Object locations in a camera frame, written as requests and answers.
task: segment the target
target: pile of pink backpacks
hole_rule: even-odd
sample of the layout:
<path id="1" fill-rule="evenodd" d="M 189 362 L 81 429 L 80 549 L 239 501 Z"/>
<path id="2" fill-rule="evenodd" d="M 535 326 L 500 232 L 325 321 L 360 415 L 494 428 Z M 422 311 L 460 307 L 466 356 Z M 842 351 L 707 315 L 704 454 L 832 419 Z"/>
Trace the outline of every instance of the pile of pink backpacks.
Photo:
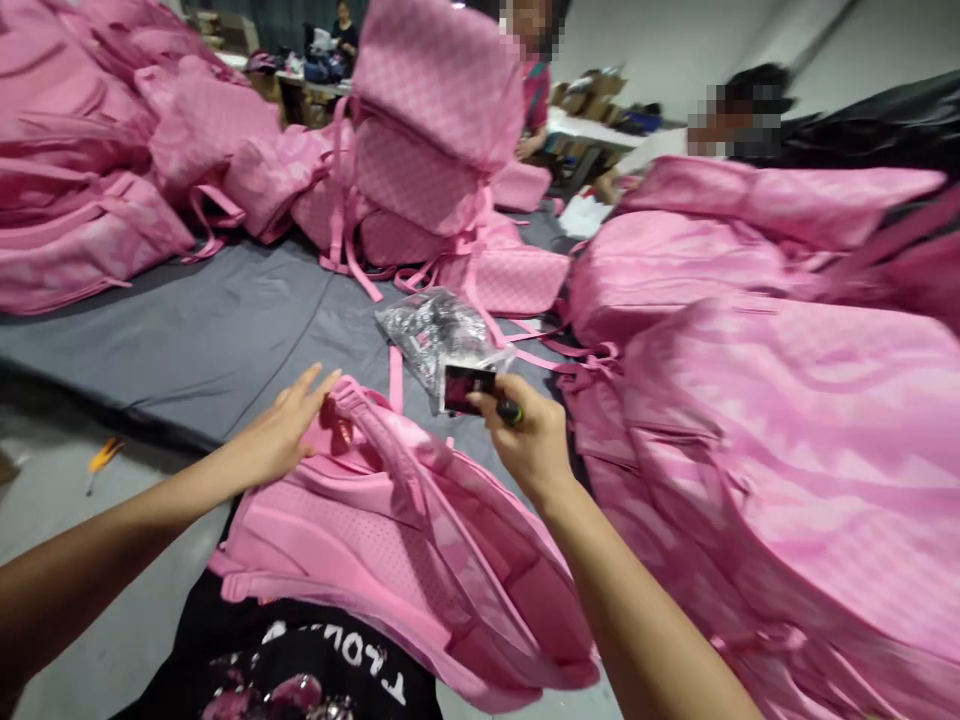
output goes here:
<path id="1" fill-rule="evenodd" d="M 282 130 L 276 106 L 157 0 L 2 0 L 0 27 L 2 311 L 47 312 L 170 257 L 210 257 L 220 228 L 270 244 L 294 222 L 323 267 L 374 299 L 371 278 L 396 277 L 532 317 L 559 294 L 569 260 L 494 211 L 535 209 L 549 174 L 513 159 L 519 48 L 479 13 L 373 3 L 351 118 L 341 107 L 322 131 Z M 422 42 L 423 27 L 441 40 Z M 498 101 L 475 111 L 473 97 Z M 518 293 L 529 274 L 541 281 Z"/>
<path id="2" fill-rule="evenodd" d="M 771 720 L 960 711 L 960 187 L 666 157 L 574 262 L 598 504 Z"/>

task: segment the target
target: pink shirt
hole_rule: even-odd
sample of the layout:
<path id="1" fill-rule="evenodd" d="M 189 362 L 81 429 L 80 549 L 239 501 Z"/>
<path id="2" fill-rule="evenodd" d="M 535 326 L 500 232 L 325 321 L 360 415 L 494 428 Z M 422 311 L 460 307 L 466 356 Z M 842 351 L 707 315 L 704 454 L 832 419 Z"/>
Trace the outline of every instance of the pink shirt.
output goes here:
<path id="1" fill-rule="evenodd" d="M 527 60 L 523 66 L 523 104 L 524 129 L 536 132 L 547 124 L 547 108 L 550 104 L 550 66 L 543 64 L 543 70 L 531 77 L 539 60 Z"/>

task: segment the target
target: clear plastic bag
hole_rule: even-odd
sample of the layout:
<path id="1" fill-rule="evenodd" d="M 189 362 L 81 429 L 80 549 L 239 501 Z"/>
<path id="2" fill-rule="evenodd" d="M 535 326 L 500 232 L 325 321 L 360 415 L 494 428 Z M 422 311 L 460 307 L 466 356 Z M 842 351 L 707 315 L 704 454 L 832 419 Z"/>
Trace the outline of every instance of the clear plastic bag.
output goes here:
<path id="1" fill-rule="evenodd" d="M 504 372 L 516 354 L 512 346 L 494 345 L 480 313 L 446 288 L 424 290 L 375 315 L 429 393 L 435 412 L 443 394 L 443 366 Z"/>

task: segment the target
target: concrete floor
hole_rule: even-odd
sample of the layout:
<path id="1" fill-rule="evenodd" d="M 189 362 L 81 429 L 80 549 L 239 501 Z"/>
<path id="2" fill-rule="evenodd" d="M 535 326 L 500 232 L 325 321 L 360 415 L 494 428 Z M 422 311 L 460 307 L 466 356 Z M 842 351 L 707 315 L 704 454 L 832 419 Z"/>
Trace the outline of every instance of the concrete floor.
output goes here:
<path id="1" fill-rule="evenodd" d="M 84 494 L 87 463 L 111 433 L 60 393 L 0 381 L 0 447 L 21 467 L 0 487 L 0 564 L 177 472 L 191 458 L 129 442 Z M 197 522 L 27 686 L 15 720 L 103 720 L 137 698 L 173 644 L 180 610 L 223 529 L 222 506 Z M 448 720 L 488 718 L 438 686 Z M 514 720 L 613 720 L 606 679 L 578 693 L 548 692 Z"/>

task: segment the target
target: black t-shirt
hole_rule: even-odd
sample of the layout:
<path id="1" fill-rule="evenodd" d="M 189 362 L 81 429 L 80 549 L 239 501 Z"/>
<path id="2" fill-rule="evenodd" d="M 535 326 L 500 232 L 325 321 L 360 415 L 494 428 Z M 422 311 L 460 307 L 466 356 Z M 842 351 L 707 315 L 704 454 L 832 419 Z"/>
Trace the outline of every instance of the black t-shirt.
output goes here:
<path id="1" fill-rule="evenodd" d="M 433 676 L 365 623 L 295 600 L 228 603 L 220 584 L 204 571 L 170 657 L 115 720 L 442 717 Z"/>
<path id="2" fill-rule="evenodd" d="M 333 30 L 331 31 L 330 35 L 333 37 L 334 40 L 337 40 L 338 38 L 342 39 L 342 42 L 340 43 L 340 47 L 338 49 L 340 50 L 340 54 L 343 55 L 344 60 L 346 60 L 348 63 L 352 65 L 356 60 L 356 56 L 351 55 L 350 53 L 348 53 L 346 50 L 343 50 L 342 48 L 344 44 L 347 44 L 353 47 L 355 51 L 359 52 L 360 35 L 357 32 L 357 26 L 354 25 L 353 23 L 350 23 L 350 27 L 348 27 L 346 30 L 341 30 L 340 21 L 337 20 L 333 23 Z"/>

